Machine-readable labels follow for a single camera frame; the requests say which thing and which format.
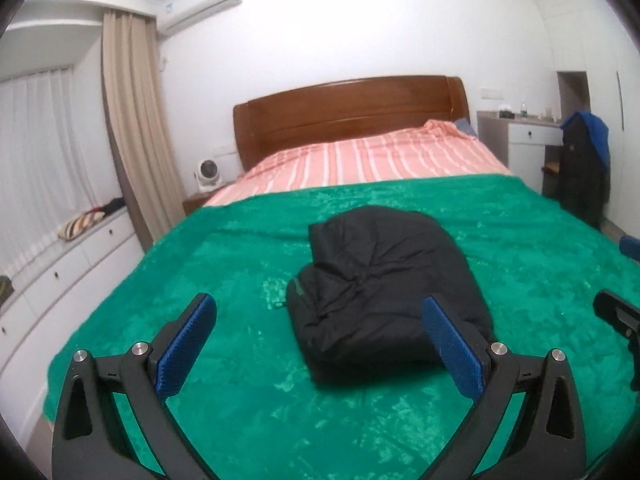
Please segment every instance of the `silver bolt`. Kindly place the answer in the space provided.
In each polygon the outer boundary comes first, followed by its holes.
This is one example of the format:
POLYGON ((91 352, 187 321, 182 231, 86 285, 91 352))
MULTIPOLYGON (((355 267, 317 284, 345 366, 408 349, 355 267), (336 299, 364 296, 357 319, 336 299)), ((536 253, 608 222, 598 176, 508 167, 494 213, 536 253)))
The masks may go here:
POLYGON ((75 354, 74 354, 74 361, 76 363, 81 363, 82 361, 84 361, 87 357, 87 352, 86 350, 78 350, 75 354))
POLYGON ((147 350, 149 350, 149 345, 145 342, 136 343, 131 347, 133 355, 144 355, 147 350))
POLYGON ((554 348, 554 349, 551 351, 551 357, 552 357, 553 359, 555 359, 556 361, 560 361, 560 362, 562 362, 562 361, 564 361, 564 360, 566 359, 566 355, 565 355, 565 354, 564 354, 564 352, 563 352, 561 349, 559 349, 559 348, 554 348))
POLYGON ((505 355, 508 351, 509 349, 504 343, 495 342, 491 344, 491 352, 496 355, 505 355))

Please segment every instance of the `pink striped bed sheet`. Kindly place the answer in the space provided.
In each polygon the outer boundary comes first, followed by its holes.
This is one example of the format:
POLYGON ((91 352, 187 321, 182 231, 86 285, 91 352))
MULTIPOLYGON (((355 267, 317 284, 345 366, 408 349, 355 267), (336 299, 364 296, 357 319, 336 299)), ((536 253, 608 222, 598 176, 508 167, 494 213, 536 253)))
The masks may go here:
POLYGON ((483 173, 511 174, 478 139, 432 120, 421 128, 277 152, 206 205, 311 187, 483 173))

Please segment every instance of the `green blanket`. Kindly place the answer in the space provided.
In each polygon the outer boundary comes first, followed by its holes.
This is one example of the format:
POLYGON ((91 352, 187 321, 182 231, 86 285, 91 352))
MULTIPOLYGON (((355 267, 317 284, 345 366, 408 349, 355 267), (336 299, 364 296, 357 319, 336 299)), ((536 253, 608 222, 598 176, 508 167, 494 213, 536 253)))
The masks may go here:
MULTIPOLYGON (((436 217, 468 258, 500 341, 523 354, 558 347, 568 355, 588 457, 612 444, 634 405, 632 359, 591 303, 610 288, 640 304, 640 267, 519 179, 497 175, 310 189, 201 209, 156 244, 53 360, 45 414, 53 420, 76 349, 125 352, 208 292, 218 324, 168 406, 217 475, 417 479, 470 401, 443 370, 318 388, 282 308, 287 282, 311 260, 307 226, 366 204, 436 217)), ((521 400, 511 403, 480 469, 498 458, 521 400)), ((118 402, 143 463, 157 467, 127 403, 118 402)))

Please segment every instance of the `beige curtain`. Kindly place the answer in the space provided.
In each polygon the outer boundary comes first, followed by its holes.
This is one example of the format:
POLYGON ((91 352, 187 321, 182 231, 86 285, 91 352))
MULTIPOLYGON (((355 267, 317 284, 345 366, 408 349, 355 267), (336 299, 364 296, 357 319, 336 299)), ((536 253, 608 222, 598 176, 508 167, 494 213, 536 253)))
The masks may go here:
POLYGON ((156 24, 107 10, 102 34, 107 114, 118 154, 154 241, 184 218, 184 187, 164 116, 156 24))

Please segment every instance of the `wooden headboard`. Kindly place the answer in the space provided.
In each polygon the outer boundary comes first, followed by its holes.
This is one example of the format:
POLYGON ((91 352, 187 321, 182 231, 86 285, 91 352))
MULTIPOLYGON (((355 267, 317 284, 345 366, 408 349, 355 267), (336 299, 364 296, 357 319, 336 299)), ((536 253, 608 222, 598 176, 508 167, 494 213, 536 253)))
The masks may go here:
POLYGON ((287 148, 356 139, 429 119, 469 119, 457 77, 415 75, 309 86, 234 107, 238 153, 245 170, 287 148))

